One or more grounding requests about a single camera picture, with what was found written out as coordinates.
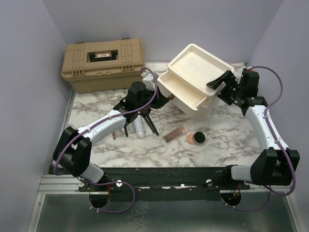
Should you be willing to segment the black fan makeup brush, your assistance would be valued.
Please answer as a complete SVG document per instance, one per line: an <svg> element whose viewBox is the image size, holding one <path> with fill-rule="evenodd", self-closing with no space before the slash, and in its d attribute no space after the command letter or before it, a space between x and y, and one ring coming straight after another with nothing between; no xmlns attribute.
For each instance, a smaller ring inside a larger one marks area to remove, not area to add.
<svg viewBox="0 0 309 232"><path fill-rule="evenodd" d="M145 122L150 127L151 131L153 133L155 133L156 135L159 135L153 121L151 120L151 118L149 116L150 112L151 112L151 108L148 107L148 108L142 109L140 111L140 115L144 118Z"/></svg>

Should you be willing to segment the cream top drawer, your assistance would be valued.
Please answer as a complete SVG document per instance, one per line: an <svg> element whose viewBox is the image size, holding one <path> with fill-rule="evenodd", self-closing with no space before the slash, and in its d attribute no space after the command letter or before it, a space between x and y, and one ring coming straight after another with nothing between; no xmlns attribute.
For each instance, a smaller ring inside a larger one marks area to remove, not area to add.
<svg viewBox="0 0 309 232"><path fill-rule="evenodd" d="M158 77L160 92L166 97L173 96L170 101L190 117L197 117L197 114L209 109L209 100L206 95L184 81L173 75L170 71Z"/></svg>

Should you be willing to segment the cream drawer organizer cabinet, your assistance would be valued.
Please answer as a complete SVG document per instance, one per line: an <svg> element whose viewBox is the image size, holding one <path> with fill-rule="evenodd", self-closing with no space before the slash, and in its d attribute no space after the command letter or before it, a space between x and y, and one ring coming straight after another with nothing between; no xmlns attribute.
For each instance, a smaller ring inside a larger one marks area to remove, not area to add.
<svg viewBox="0 0 309 232"><path fill-rule="evenodd" d="M217 106L219 102L217 96L223 88L221 84L216 90L213 90L206 84L217 79L227 70L235 71L231 65L194 43L189 44L169 63L168 70L202 91L209 100L209 109L198 113L197 117L193 117L197 120L203 120Z"/></svg>

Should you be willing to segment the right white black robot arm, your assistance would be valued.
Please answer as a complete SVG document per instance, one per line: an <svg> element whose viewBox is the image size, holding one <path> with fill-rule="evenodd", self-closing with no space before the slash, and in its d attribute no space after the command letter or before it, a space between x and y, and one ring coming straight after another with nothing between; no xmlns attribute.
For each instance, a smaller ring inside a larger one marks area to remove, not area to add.
<svg viewBox="0 0 309 232"><path fill-rule="evenodd" d="M244 69L239 81L231 71L207 83L219 90L218 97L228 105L237 105L250 122L261 154L250 166L233 165L222 176L222 184L233 189L239 181L263 186L288 186L295 182L295 170L300 160L298 151L291 150L280 137L269 113L269 104L258 96L259 74Z"/></svg>

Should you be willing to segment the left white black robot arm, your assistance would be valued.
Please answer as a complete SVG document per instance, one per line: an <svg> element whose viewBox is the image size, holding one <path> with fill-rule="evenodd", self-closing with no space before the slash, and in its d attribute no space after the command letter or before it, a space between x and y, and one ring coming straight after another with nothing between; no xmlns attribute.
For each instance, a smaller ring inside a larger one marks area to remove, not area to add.
<svg viewBox="0 0 309 232"><path fill-rule="evenodd" d="M91 187L100 191L106 187L105 172L90 161L92 147L112 132L126 128L138 114L148 114L151 109L160 109L169 100L158 87L148 89L143 82L134 82L127 95L103 118L79 129L63 130L53 153L54 174L61 166L66 173L90 181Z"/></svg>

